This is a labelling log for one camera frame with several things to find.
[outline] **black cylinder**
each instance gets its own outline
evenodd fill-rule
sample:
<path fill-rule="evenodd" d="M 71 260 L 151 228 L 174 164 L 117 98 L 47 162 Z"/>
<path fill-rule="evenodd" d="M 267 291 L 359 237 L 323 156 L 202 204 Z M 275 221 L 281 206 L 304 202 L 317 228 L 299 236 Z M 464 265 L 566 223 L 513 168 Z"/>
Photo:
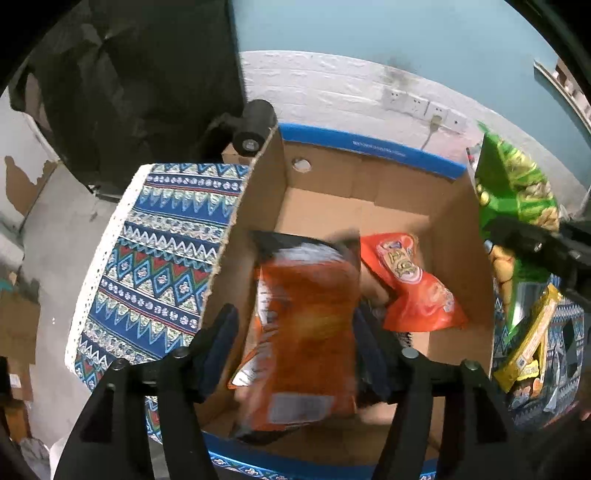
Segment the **black cylinder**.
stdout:
<path fill-rule="evenodd" d="M 254 157 L 276 124 L 275 109 L 269 102 L 261 99 L 251 100 L 244 107 L 242 124 L 234 133 L 234 149 L 243 157 Z"/>

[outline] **lace trim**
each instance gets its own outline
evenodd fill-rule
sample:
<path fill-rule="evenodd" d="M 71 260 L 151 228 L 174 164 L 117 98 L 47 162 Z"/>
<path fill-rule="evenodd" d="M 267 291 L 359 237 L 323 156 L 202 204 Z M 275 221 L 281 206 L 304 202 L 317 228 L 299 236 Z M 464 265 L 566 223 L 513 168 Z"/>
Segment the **lace trim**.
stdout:
<path fill-rule="evenodd" d="M 111 252 L 113 251 L 113 246 L 123 229 L 123 224 L 129 211 L 134 207 L 135 201 L 144 186 L 144 181 L 152 170 L 152 166 L 153 165 L 142 165 L 135 173 L 134 178 L 131 180 L 131 183 L 121 197 L 121 201 L 117 205 L 113 215 L 111 215 L 111 219 L 100 239 L 99 246 L 96 247 L 92 262 L 90 262 L 90 267 L 88 267 L 88 271 L 86 272 L 84 282 L 82 282 L 80 294 L 78 295 L 78 300 L 76 302 L 76 310 L 74 311 L 74 316 L 72 318 L 70 334 L 68 335 L 66 354 L 64 356 L 66 367 L 74 375 L 76 375 L 74 362 L 76 361 L 76 351 L 78 349 L 80 335 L 84 330 L 90 307 L 92 307 L 96 292 L 99 288 L 100 278 L 105 270 Z"/>

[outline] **gray floor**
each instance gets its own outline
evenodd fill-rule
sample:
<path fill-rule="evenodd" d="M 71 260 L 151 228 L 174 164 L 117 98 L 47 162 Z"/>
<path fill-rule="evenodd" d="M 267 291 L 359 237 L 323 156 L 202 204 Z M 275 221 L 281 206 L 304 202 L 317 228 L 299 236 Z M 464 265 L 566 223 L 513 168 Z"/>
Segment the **gray floor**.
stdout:
<path fill-rule="evenodd" d="M 22 274 L 39 282 L 41 305 L 30 423 L 48 446 L 70 433 L 90 395 L 66 368 L 64 350 L 80 286 L 114 210 L 59 166 L 24 225 Z"/>

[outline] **screw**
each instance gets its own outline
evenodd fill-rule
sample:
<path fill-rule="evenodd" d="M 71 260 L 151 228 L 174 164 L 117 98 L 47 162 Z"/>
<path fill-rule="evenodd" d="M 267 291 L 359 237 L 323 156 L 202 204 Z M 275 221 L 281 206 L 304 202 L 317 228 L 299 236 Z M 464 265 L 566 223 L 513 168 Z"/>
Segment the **screw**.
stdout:
<path fill-rule="evenodd" d="M 123 370 L 125 367 L 129 365 L 129 362 L 125 358 L 118 358 L 113 361 L 111 364 L 111 368 L 115 371 Z"/>
<path fill-rule="evenodd" d="M 478 368 L 480 367 L 480 364 L 474 360 L 464 360 L 464 365 L 466 365 L 466 368 L 468 370 L 478 370 Z"/>
<path fill-rule="evenodd" d="M 242 142 L 242 148 L 244 148 L 244 150 L 248 150 L 249 152 L 256 152 L 259 149 L 259 144 L 256 140 L 249 138 L 248 140 Z"/>
<path fill-rule="evenodd" d="M 173 350 L 173 357 L 175 358 L 185 358 L 189 354 L 189 347 L 188 346 L 180 346 Z"/>
<path fill-rule="evenodd" d="M 402 349 L 402 354 L 406 357 L 406 358 L 416 358 L 418 357 L 418 352 L 412 348 L 412 347 L 406 347 Z"/>

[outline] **power cord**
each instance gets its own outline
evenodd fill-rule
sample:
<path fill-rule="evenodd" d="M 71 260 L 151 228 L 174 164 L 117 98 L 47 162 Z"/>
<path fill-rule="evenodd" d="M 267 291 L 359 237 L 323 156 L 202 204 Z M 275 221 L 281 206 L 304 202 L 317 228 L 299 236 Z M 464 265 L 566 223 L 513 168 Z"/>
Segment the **power cord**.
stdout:
<path fill-rule="evenodd" d="M 427 139 L 425 140 L 425 143 L 421 147 L 421 150 L 425 150 L 425 147 L 429 143 L 429 140 L 431 140 L 431 135 L 433 135 L 437 130 L 439 130 L 442 120 L 443 118 L 441 118 L 440 115 L 433 115 L 433 117 L 431 117 L 431 122 L 429 123 L 429 134 L 427 136 Z"/>

